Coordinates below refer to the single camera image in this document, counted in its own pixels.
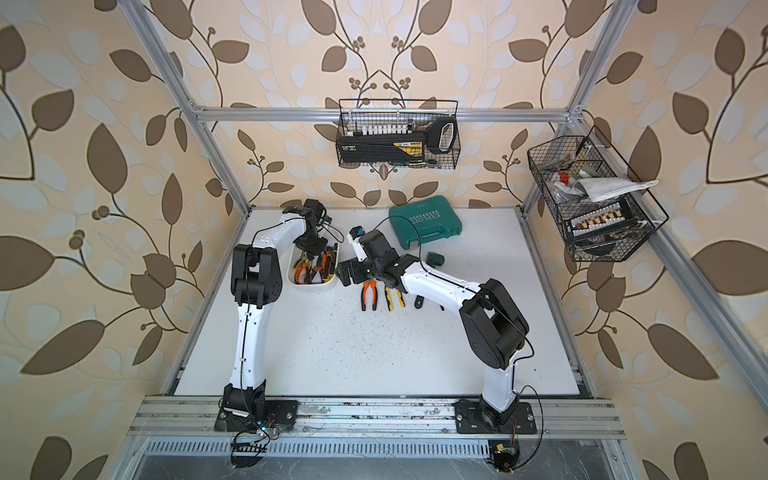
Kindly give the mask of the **white plastic storage box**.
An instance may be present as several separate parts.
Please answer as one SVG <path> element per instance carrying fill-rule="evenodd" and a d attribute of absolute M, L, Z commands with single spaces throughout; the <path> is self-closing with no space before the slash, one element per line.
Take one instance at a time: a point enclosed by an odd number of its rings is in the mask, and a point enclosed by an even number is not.
<path fill-rule="evenodd" d="M 337 283 L 338 247 L 339 243 L 334 242 L 318 255 L 294 247 L 285 270 L 287 283 L 307 292 L 330 290 Z"/>

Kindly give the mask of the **orange black combination pliers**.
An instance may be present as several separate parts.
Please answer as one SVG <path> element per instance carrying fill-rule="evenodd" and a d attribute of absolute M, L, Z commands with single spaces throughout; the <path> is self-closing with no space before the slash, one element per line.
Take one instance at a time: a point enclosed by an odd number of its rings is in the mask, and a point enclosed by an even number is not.
<path fill-rule="evenodd" d="M 366 311 L 367 309 L 376 311 L 378 309 L 377 282 L 375 280 L 366 280 L 363 283 L 360 297 L 362 311 Z"/>

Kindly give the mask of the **yellow black combination pliers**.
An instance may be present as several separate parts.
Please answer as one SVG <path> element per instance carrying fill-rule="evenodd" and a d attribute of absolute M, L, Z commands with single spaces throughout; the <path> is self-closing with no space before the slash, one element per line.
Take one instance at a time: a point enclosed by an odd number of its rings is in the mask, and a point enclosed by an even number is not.
<path fill-rule="evenodd" d="M 389 311 L 393 311 L 396 305 L 399 305 L 401 308 L 405 307 L 403 294 L 397 289 L 386 287 L 385 299 Z"/>

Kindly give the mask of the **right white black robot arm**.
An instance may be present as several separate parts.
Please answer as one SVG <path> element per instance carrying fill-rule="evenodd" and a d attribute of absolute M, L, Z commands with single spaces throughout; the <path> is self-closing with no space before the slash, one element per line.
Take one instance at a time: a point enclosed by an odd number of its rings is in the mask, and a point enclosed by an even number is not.
<path fill-rule="evenodd" d="M 511 411 L 517 402 L 515 362 L 526 346 L 530 327 L 500 281 L 461 280 L 422 265 L 410 254 L 388 265 L 380 260 L 345 260 L 336 275 L 344 286 L 376 280 L 458 315 L 470 349 L 485 365 L 481 401 L 497 414 Z"/>

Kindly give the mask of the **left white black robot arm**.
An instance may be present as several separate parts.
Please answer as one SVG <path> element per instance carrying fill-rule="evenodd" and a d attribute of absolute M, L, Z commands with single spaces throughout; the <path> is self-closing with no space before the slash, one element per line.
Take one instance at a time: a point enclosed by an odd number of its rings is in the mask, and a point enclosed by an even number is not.
<path fill-rule="evenodd" d="M 233 249 L 230 290 L 238 330 L 233 370 L 222 396 L 228 413 L 256 422 L 266 418 L 264 358 L 268 320 L 283 290 L 280 257 L 292 246 L 311 255 L 322 253 L 328 240 L 319 228 L 326 213 L 315 199 L 287 207 L 277 224 L 257 230 L 249 243 Z"/>

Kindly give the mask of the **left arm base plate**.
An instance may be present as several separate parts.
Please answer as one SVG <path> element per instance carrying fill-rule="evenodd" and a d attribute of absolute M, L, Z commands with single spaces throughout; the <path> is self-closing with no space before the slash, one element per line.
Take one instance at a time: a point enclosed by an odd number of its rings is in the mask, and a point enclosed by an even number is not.
<path fill-rule="evenodd" d="M 299 402 L 295 400 L 266 400 L 249 410 L 222 406 L 214 430 L 231 433 L 291 430 L 298 418 L 298 407 Z"/>

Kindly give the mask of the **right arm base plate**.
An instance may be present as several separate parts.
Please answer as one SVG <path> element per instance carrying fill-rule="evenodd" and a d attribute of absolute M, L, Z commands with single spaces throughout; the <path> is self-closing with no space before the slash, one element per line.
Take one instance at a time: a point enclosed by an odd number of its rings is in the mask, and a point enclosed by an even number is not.
<path fill-rule="evenodd" d="M 497 411 L 483 399 L 461 399 L 453 404 L 459 434 L 533 435 L 538 432 L 528 402 L 515 400 L 504 411 Z"/>

